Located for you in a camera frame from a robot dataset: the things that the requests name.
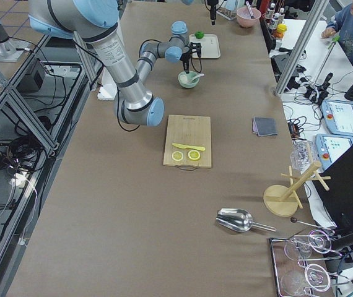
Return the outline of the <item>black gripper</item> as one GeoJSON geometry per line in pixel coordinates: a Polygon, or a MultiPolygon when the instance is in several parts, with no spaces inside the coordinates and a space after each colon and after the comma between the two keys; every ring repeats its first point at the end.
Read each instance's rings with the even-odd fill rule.
{"type": "Polygon", "coordinates": [[[210,12],[211,24],[216,24],[216,10],[223,4],[220,0],[204,0],[204,5],[210,12]]]}
{"type": "Polygon", "coordinates": [[[183,62],[183,71],[186,74],[190,73],[189,60],[193,57],[193,54],[195,54],[197,58],[201,59],[201,48],[201,43],[190,42],[182,49],[180,61],[183,62]]]}

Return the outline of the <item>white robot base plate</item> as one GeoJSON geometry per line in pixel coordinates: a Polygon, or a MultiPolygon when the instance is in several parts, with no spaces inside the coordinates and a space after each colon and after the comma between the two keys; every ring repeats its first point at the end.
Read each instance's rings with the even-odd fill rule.
{"type": "Polygon", "coordinates": [[[117,94],[117,87],[115,81],[111,77],[110,73],[106,68],[103,69],[100,89],[98,91],[97,98],[99,100],[113,101],[117,94]]]}

